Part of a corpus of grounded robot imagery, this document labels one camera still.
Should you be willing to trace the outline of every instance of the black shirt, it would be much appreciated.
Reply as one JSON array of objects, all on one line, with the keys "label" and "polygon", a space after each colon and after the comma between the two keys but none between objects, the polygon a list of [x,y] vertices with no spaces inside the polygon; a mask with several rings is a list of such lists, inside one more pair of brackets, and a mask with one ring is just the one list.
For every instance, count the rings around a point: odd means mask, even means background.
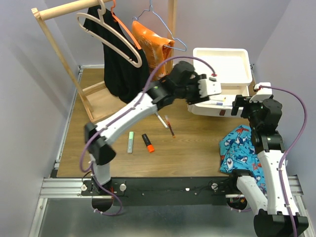
[{"label": "black shirt", "polygon": [[[100,6],[90,7],[88,14],[99,19],[97,9]],[[104,22],[124,36],[118,22],[114,21],[111,11],[107,10],[103,15]],[[99,35],[109,43],[113,44],[124,52],[133,61],[137,62],[136,56],[133,52],[114,34],[102,27],[101,25],[86,19],[83,25],[88,30]],[[149,67],[142,49],[136,51],[142,59],[142,66],[140,68],[134,67],[131,63],[125,60],[122,56],[114,50],[103,44],[104,50],[104,83],[111,94],[118,96],[121,101],[129,103],[145,86],[146,80],[149,77]]]}]

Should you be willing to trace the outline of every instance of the bolt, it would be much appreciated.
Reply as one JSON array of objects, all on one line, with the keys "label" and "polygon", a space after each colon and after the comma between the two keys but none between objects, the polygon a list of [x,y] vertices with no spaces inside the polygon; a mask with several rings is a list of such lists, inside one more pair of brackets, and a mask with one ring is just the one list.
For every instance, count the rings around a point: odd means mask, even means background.
[{"label": "bolt", "polygon": [[122,192],[124,192],[124,191],[126,190],[126,185],[125,185],[125,184],[121,184],[121,185],[119,186],[119,189],[120,189]]},{"label": "bolt", "polygon": [[218,184],[213,183],[211,188],[212,188],[212,190],[218,190]]},{"label": "bolt", "polygon": [[85,184],[82,184],[80,189],[81,189],[81,191],[86,191],[88,189],[88,187]]}]

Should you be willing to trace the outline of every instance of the white wall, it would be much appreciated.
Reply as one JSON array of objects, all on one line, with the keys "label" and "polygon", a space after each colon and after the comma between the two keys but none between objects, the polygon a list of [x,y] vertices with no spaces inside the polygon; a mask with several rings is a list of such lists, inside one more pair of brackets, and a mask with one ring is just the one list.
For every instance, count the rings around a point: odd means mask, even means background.
[{"label": "white wall", "polygon": [[[49,7],[72,0],[45,0]],[[155,12],[167,21],[167,0],[153,0]],[[192,55],[195,47],[245,48],[250,61],[255,62],[283,15],[290,0],[179,0],[176,36],[188,46]],[[106,4],[110,9],[112,2]],[[132,17],[148,8],[149,0],[118,0],[115,13],[126,26]],[[103,64],[101,43],[83,32],[75,13],[56,18],[71,53],[80,65]],[[157,34],[166,37],[167,30],[152,13],[145,12],[140,22]]]},{"label": "white wall", "polygon": [[[304,201],[316,226],[315,134],[316,134],[316,1],[292,0],[271,35],[256,63],[258,81],[296,92],[308,109],[308,123],[297,146],[288,156],[289,174],[297,174]],[[286,147],[296,137],[302,122],[303,110],[295,98],[274,91],[275,99],[283,104],[279,131]]]},{"label": "white wall", "polygon": [[[28,236],[43,177],[53,168],[74,86],[31,8],[43,0],[1,1],[0,235]],[[77,64],[48,22],[74,72]]]}]

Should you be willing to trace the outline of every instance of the orange bag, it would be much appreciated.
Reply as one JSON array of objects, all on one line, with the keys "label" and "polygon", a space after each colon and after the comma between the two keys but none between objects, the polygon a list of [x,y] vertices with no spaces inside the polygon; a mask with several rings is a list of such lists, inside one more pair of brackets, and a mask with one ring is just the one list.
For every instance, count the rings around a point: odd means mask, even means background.
[{"label": "orange bag", "polygon": [[[144,27],[138,21],[133,21],[132,23],[132,34],[144,50],[151,71],[169,56],[171,48],[168,48],[165,45],[170,47],[174,46],[173,40],[160,37],[155,32]],[[157,71],[154,80],[159,80],[166,75],[165,67],[166,65],[162,66]]]}]

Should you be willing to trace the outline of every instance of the wire hanger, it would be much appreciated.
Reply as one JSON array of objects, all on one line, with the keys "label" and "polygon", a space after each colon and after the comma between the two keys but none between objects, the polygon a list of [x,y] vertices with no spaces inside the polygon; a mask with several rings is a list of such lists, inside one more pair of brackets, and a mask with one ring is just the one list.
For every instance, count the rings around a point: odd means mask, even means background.
[{"label": "wire hanger", "polygon": [[128,33],[128,35],[131,37],[131,39],[133,40],[134,44],[136,45],[136,47],[138,49],[142,49],[142,47],[139,45],[139,43],[137,42],[137,40],[135,39],[135,37],[133,36],[133,34],[131,33],[131,31],[129,31],[129,29],[124,25],[124,23],[118,19],[117,16],[114,15],[113,9],[116,7],[117,5],[117,1],[113,0],[113,6],[111,6],[111,14],[113,16],[113,18],[124,28],[124,30]]},{"label": "wire hanger", "polygon": [[[110,47],[111,49],[113,49],[116,53],[118,53],[120,56],[122,56],[124,59],[126,59],[128,62],[130,62],[134,67],[139,68],[142,66],[142,59],[139,55],[139,53],[137,52],[137,50],[134,48],[133,45],[130,44],[130,42],[124,37],[122,36],[119,32],[117,32],[115,29],[113,29],[111,26],[107,25],[104,22],[103,19],[103,15],[106,13],[107,9],[105,8],[104,2],[102,0],[98,0],[99,4],[101,5],[101,9],[98,9],[98,14],[99,14],[99,19],[91,16],[87,13],[77,13],[76,17],[77,17],[77,21],[79,23],[79,26],[88,34],[90,34],[91,36],[97,38],[98,40],[100,40],[103,44],[105,44],[106,46]],[[117,48],[116,46],[114,46],[113,44],[109,43],[108,41],[106,41],[105,39],[103,39],[102,37],[100,37],[99,35],[97,35],[96,33],[88,30],[87,28],[85,28],[79,21],[79,18],[83,17],[86,19],[89,19],[99,25],[101,25],[102,27],[104,27],[105,29],[109,30],[112,34],[114,34],[116,37],[118,37],[132,52],[133,54],[136,56],[137,58],[137,62],[133,61],[131,58],[129,58],[124,52],[122,52],[119,48]]]},{"label": "wire hanger", "polygon": [[167,28],[167,30],[169,31],[169,33],[170,33],[170,35],[171,35],[171,37],[172,37],[172,39],[173,40],[176,40],[176,41],[179,41],[184,47],[185,47],[185,49],[180,49],[180,48],[175,48],[175,47],[171,47],[171,46],[169,46],[169,45],[164,45],[165,47],[168,47],[168,48],[173,48],[173,49],[176,49],[176,50],[180,50],[180,51],[183,51],[183,52],[185,52],[185,51],[187,51],[187,46],[186,46],[186,44],[185,43],[183,43],[179,38],[174,38],[173,37],[173,34],[172,34],[172,32],[170,31],[170,29],[169,29],[169,27],[167,26],[167,24],[163,21],[163,19],[157,14],[157,13],[155,13],[154,12],[154,7],[153,7],[153,1],[152,0],[149,0],[149,9],[145,9],[145,10],[143,10],[143,12],[142,12],[142,14],[140,14],[138,17],[133,17],[133,19],[134,20],[136,20],[136,21],[138,21],[138,19],[139,19],[139,17],[141,17],[141,15],[143,15],[143,13],[145,12],[145,11],[151,11],[154,15],[156,15],[159,19],[160,19],[160,21],[164,24],[164,26]]}]

